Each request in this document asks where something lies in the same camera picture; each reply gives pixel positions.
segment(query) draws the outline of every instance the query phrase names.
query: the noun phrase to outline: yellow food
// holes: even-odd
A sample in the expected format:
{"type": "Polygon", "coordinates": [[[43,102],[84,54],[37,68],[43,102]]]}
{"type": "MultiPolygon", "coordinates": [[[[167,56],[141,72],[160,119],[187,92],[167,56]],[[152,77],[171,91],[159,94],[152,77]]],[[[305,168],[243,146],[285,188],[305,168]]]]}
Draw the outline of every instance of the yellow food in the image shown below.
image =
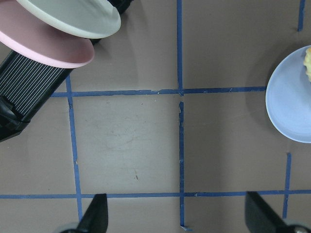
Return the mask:
{"type": "Polygon", "coordinates": [[[303,64],[307,68],[306,75],[308,76],[309,81],[311,82],[311,48],[308,48],[306,50],[306,57],[305,60],[303,61],[303,64]]]}

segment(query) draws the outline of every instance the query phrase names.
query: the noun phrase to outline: floor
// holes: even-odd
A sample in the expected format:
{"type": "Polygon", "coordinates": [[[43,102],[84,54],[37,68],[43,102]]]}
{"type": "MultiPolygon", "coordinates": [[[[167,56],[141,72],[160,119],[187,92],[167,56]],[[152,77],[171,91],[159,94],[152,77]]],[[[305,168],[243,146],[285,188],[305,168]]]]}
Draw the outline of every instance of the floor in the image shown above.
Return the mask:
{"type": "Polygon", "coordinates": [[[58,233],[96,193],[108,233],[246,233],[247,190],[311,225],[311,145],[265,109],[275,67],[311,44],[305,4],[298,32],[299,0],[134,0],[95,60],[0,143],[0,232],[58,233]]]}

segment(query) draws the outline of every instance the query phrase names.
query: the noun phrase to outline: white plate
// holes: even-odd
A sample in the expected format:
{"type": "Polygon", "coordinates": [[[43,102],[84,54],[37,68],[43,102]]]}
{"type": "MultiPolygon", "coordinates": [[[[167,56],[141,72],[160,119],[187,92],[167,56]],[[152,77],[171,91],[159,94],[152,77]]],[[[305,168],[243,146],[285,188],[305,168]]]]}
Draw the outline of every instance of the white plate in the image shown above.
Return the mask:
{"type": "Polygon", "coordinates": [[[306,46],[288,55],[273,72],[266,107],[274,126],[286,137],[311,143],[311,83],[303,65],[306,46]]]}
{"type": "Polygon", "coordinates": [[[106,0],[17,0],[51,26],[83,38],[104,38],[121,25],[118,10],[106,0]]]}

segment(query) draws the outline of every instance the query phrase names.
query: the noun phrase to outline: light blue plate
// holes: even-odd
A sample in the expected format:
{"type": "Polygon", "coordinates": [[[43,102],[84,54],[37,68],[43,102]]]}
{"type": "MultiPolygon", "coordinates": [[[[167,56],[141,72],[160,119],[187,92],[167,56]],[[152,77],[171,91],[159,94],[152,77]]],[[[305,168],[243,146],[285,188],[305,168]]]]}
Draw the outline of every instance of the light blue plate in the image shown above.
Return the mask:
{"type": "Polygon", "coordinates": [[[273,72],[266,107],[273,125],[286,137],[311,143],[311,83],[303,61],[305,46],[288,55],[273,72]]]}

